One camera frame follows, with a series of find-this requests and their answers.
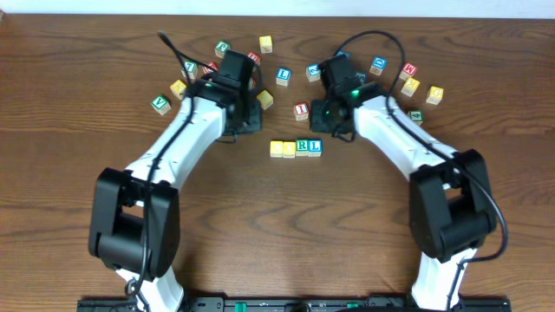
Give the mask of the green R block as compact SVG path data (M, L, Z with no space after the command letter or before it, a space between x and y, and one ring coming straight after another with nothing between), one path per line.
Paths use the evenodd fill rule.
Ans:
M296 156L304 157L309 154L309 141L306 139L296 140Z

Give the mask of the yellow C block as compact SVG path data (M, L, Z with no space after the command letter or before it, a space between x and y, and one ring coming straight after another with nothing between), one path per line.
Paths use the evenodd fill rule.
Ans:
M284 154L284 143L280 140L270 142L270 156L272 158L282 158Z

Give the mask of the yellow O block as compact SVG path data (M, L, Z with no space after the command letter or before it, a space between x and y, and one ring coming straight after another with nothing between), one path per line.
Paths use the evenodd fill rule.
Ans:
M293 159L296 157L297 144L295 141L284 141L283 142L283 157L287 159Z

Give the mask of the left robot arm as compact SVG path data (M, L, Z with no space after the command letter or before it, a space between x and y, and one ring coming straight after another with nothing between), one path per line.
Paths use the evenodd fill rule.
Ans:
M96 180L89 253L125 282L124 299L83 299L80 311L177 311L185 290L173 271L180 244L180 190L209 146L262 127L261 103L248 88L197 81L153 145Z

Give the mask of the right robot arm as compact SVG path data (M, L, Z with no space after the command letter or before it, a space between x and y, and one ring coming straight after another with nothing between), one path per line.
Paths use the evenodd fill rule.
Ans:
M310 108L313 132L357 133L407 179L409 227L421 250L412 299L421 309L456 307L465 268L497 227L485 160L426 133L375 83L329 92Z

